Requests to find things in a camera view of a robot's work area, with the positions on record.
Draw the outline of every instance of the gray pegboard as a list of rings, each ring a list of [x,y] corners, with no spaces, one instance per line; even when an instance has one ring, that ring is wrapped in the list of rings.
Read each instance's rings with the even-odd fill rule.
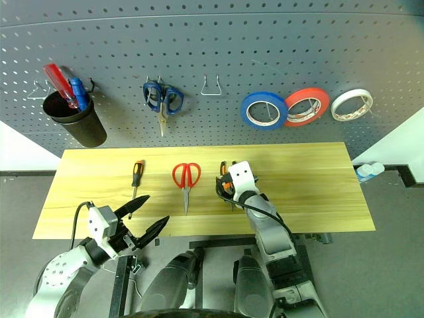
[[[423,105],[418,1],[47,3],[1,4],[0,118],[58,155],[81,146],[40,101],[25,98],[49,62],[98,84],[93,98],[108,134],[102,147],[345,141],[354,158]],[[210,89],[219,74],[222,96],[200,95],[204,74]],[[164,138],[143,105],[147,75],[185,94]],[[248,93],[287,97],[312,86],[331,99],[365,88],[373,114],[340,123],[327,111],[307,126],[267,132],[240,118]]]

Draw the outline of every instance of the hanging scissors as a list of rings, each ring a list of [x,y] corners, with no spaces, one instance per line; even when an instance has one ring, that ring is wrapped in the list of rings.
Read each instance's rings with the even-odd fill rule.
[[[143,95],[151,110],[158,113],[160,134],[163,137],[168,116],[181,111],[184,94],[178,89],[158,81],[148,81],[143,85]]]
[[[176,171],[179,167],[183,167],[183,172],[181,175],[180,182],[176,179]],[[195,167],[197,169],[197,178],[193,182],[193,178],[191,176],[191,169],[190,167]],[[199,181],[201,174],[200,166],[195,163],[191,164],[177,164],[174,169],[172,170],[172,179],[174,179],[175,184],[183,191],[184,196],[184,213],[187,215],[188,212],[188,194],[190,193],[190,190],[196,185],[196,183]]]

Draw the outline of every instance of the blue scissors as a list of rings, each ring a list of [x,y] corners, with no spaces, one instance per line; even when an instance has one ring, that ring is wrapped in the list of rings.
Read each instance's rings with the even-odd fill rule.
[[[166,119],[181,111],[184,94],[178,89],[163,85],[156,81],[148,81],[143,85],[143,95],[151,110],[158,113],[160,134],[163,137],[166,128]]]

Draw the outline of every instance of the red scissor handle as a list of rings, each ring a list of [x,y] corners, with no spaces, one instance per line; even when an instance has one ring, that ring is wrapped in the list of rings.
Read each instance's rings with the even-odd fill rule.
[[[191,178],[191,169],[190,167],[196,167],[197,169],[197,178],[193,182]],[[179,167],[183,167],[183,173],[181,175],[181,182],[178,183],[177,179],[175,178],[175,173]],[[199,181],[201,169],[198,164],[195,164],[194,162],[190,164],[177,164],[174,169],[172,170],[172,179],[174,179],[175,184],[180,188],[183,189],[186,186],[186,174],[187,174],[187,187],[194,187],[196,183]]]

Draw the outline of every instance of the wooden table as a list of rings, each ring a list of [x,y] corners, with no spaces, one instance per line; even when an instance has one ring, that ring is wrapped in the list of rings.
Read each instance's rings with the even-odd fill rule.
[[[259,177],[259,190],[294,233],[375,230],[345,144],[331,142],[66,150],[33,238],[70,238],[75,209],[82,201],[115,210],[131,200],[132,169],[141,159],[146,160],[146,167],[137,195],[150,194],[151,198],[131,220],[125,219],[136,236],[165,215],[171,218],[162,236],[252,233],[243,211],[231,212],[230,205],[215,194],[215,177],[223,160],[249,161]],[[171,176],[172,168],[181,162],[201,166],[199,183],[190,192],[187,216],[182,191]],[[84,207],[76,237],[88,235]]]

